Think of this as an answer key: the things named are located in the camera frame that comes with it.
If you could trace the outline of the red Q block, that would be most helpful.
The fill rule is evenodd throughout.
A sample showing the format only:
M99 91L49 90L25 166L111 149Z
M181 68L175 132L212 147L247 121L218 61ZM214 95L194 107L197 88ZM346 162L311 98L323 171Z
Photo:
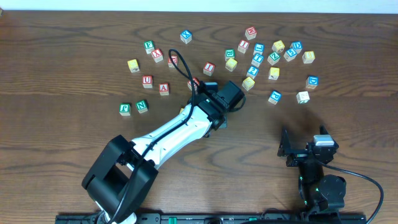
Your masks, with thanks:
M168 66L169 66L169 68L175 68L178 66L178 56L177 55L171 55L168 58Z

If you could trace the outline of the blue L block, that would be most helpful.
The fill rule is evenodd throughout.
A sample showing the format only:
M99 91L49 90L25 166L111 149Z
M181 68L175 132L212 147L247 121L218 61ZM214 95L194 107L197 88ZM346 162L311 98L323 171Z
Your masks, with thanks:
M265 45L260 43L254 44L253 55L259 54L262 55L264 53Z

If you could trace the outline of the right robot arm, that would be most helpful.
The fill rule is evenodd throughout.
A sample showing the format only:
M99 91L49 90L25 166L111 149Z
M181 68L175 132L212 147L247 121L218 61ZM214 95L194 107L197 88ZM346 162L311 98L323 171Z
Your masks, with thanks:
M320 221L326 215L337 214L345 206L346 181L336 175L325 175L324 165L333 160L339 145L324 126L313 141L303 149L294 149L284 128L277 155L286 158L287 167L298 167L298 190L305 209L298 215L303 221Z

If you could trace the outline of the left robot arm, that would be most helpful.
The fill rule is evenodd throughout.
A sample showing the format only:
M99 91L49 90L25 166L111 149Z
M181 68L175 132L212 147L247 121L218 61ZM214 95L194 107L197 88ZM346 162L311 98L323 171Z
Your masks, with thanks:
M237 111L244 93L233 82L221 90L200 82L183 111L155 131L128 141L110 140L82 187L104 212L107 223L135 223L135 211L149 193L159 167L191 142L223 125L227 113Z

